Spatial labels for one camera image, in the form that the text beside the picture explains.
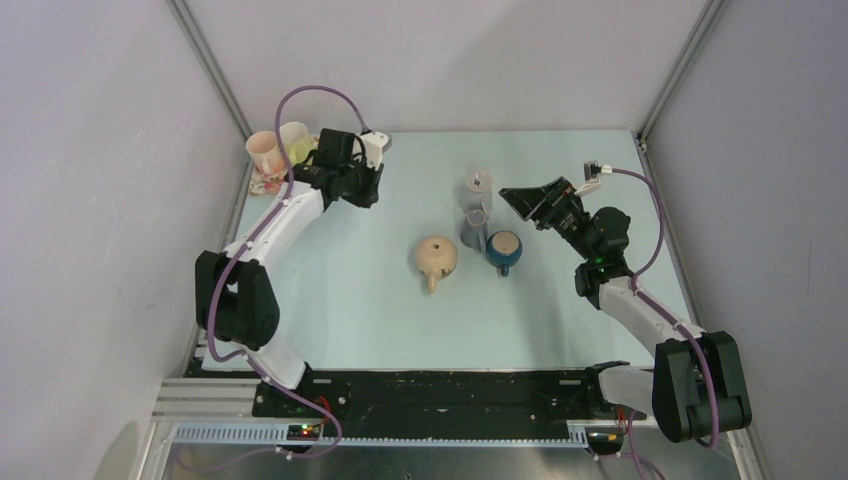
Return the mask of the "beige ceramic mug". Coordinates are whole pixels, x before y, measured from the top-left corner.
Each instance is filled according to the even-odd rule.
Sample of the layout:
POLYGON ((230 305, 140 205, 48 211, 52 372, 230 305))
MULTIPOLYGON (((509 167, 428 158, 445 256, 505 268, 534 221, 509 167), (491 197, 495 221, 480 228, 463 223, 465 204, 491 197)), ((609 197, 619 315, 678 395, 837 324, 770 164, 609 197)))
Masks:
POLYGON ((449 276, 458 263, 455 244, 446 236, 431 235, 416 246, 415 266, 426 280, 427 291, 434 294, 439 282, 449 276))

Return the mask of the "blue ceramic mug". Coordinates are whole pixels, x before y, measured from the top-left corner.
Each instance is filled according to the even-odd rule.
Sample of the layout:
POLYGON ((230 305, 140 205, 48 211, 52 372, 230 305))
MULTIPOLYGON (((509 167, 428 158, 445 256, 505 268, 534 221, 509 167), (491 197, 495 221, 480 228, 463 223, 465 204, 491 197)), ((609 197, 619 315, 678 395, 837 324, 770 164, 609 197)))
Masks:
POLYGON ((507 277, 523 253, 523 244, 512 231, 501 230, 492 234, 486 243, 486 259, 501 277, 507 277))

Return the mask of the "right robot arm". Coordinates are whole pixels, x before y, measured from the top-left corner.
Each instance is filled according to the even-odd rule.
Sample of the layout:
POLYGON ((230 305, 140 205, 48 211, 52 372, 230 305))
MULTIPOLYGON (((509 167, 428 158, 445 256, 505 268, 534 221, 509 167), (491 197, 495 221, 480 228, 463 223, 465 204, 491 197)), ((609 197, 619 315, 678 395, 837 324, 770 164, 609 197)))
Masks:
POLYGON ((616 207, 585 210, 582 192, 560 177, 540 187, 502 188, 500 197, 539 230, 558 233, 582 258, 575 289, 618 321, 652 355, 644 370, 621 362, 590 368, 597 380, 580 394, 583 409, 604 418, 619 406, 653 417, 675 443, 712 446, 720 434, 753 421, 739 349, 724 332, 708 332, 664 306, 627 265, 631 219, 616 207))

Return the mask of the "yellow ceramic mug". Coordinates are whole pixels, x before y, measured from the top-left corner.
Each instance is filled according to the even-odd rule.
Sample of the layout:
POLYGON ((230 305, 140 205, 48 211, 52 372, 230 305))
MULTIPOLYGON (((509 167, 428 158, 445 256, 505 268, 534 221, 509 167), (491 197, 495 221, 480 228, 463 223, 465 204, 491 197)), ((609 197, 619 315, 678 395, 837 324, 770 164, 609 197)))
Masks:
POLYGON ((308 127, 304 123, 292 121, 280 126, 279 134, 290 163, 305 162, 314 149, 314 139, 308 127))

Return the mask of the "pink ceramic mug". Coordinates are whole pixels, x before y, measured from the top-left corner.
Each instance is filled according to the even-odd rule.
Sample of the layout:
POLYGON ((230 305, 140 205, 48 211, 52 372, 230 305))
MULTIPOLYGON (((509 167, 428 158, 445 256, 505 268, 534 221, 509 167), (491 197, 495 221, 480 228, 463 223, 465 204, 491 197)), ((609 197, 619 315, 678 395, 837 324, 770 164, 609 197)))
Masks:
POLYGON ((283 147, 276 132, 264 130, 254 133, 246 140, 245 149, 261 174, 272 176, 285 171, 283 147))

